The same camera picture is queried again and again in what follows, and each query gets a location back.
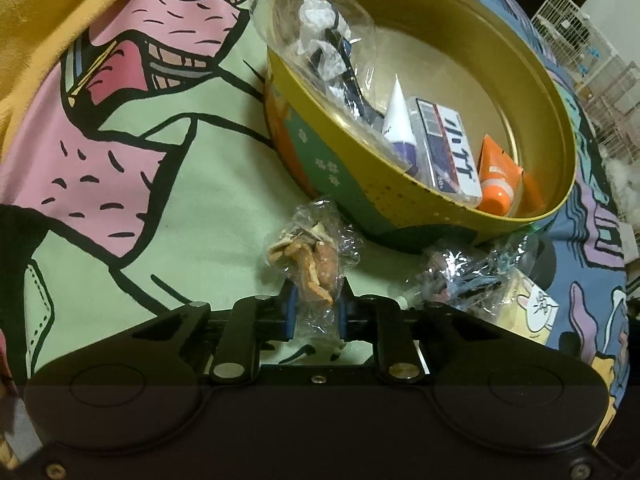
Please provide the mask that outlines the clear bag orange snacks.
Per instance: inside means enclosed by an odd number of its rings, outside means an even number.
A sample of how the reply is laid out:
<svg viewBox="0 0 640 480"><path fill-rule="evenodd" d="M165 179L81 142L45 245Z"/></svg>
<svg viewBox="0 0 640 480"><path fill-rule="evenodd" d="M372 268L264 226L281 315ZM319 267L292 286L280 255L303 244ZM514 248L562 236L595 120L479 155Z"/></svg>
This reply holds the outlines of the clear bag orange snacks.
<svg viewBox="0 0 640 480"><path fill-rule="evenodd" d="M298 206L268 240L265 260L296 288L294 337L326 352L344 347L338 297L360 261L363 239L329 196Z"/></svg>

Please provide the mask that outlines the clear bag dark items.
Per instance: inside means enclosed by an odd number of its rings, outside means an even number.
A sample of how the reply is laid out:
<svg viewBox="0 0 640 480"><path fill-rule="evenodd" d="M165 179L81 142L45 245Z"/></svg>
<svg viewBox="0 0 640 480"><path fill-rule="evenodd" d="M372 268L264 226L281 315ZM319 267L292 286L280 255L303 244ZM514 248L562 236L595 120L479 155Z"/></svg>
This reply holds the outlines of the clear bag dark items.
<svg viewBox="0 0 640 480"><path fill-rule="evenodd" d="M443 238L425 249L416 274L398 285L392 297L403 308L446 304L472 313L495 315L500 295L519 273L533 270L540 236L515 232L478 246Z"/></svg>

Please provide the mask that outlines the yellow cartoon tissue pack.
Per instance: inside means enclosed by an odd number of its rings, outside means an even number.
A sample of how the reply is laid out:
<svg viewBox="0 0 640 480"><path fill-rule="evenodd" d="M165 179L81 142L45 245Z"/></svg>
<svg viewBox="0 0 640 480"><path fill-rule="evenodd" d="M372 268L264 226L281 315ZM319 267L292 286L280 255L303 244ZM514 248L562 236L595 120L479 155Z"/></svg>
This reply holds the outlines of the yellow cartoon tissue pack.
<svg viewBox="0 0 640 480"><path fill-rule="evenodd" d="M482 303L480 317L543 346L551 334L558 303L533 280L514 269Z"/></svg>

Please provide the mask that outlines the white tube purple cap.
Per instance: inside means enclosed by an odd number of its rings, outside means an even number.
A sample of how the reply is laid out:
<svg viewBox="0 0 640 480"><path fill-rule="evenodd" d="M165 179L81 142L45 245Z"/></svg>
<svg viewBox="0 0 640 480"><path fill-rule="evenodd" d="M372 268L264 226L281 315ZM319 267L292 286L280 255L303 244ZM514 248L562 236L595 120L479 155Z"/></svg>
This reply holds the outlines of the white tube purple cap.
<svg viewBox="0 0 640 480"><path fill-rule="evenodd" d="M390 92L382 135L393 145L398 156L404 161L406 173L414 177L418 173L416 136L412 131L404 92L398 78L395 78L392 92Z"/></svg>

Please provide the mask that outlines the blue white small box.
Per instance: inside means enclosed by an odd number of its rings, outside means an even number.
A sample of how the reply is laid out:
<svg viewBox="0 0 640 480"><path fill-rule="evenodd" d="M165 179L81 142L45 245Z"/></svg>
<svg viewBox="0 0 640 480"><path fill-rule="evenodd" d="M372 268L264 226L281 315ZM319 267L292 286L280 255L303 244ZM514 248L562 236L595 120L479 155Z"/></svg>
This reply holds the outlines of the blue white small box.
<svg viewBox="0 0 640 480"><path fill-rule="evenodd" d="M482 189L460 114L417 96L406 104L418 144L420 180L450 200L476 208Z"/></svg>

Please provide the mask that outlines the orange tube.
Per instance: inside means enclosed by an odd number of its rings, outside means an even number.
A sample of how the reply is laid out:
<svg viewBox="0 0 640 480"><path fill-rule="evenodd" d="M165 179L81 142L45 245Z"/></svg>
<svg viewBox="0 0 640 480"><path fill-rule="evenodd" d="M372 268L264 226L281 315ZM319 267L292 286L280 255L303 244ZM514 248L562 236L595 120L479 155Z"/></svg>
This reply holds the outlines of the orange tube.
<svg viewBox="0 0 640 480"><path fill-rule="evenodd" d="M482 191L482 200L477 208L488 214L505 216L514 203L523 168L486 134L480 149L477 169Z"/></svg>

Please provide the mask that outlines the round yellow tin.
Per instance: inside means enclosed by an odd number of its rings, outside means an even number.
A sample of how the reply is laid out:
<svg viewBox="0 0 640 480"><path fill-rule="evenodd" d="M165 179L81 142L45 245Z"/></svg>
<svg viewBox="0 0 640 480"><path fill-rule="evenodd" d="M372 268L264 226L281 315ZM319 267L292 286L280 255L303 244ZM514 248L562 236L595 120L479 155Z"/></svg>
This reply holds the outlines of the round yellow tin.
<svg viewBox="0 0 640 480"><path fill-rule="evenodd" d="M252 0L286 170L367 237L418 252L554 214L577 156L509 0Z"/></svg>

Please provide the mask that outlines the clear bag white items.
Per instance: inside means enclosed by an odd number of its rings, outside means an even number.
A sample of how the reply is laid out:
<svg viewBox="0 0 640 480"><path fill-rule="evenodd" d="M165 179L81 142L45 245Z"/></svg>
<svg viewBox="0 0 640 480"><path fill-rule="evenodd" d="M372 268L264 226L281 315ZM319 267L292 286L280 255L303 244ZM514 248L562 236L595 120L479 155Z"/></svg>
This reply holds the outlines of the clear bag white items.
<svg viewBox="0 0 640 480"><path fill-rule="evenodd" d="M346 132L402 171L374 106L376 27L356 0L250 0L259 36Z"/></svg>

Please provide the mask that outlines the yellow blanket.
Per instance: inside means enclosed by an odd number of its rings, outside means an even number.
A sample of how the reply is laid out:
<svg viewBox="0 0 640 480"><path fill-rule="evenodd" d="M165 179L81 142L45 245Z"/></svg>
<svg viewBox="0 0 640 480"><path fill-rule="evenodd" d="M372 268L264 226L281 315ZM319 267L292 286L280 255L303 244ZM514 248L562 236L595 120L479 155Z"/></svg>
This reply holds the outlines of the yellow blanket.
<svg viewBox="0 0 640 480"><path fill-rule="evenodd" d="M63 51L116 0L1 0L1 154Z"/></svg>

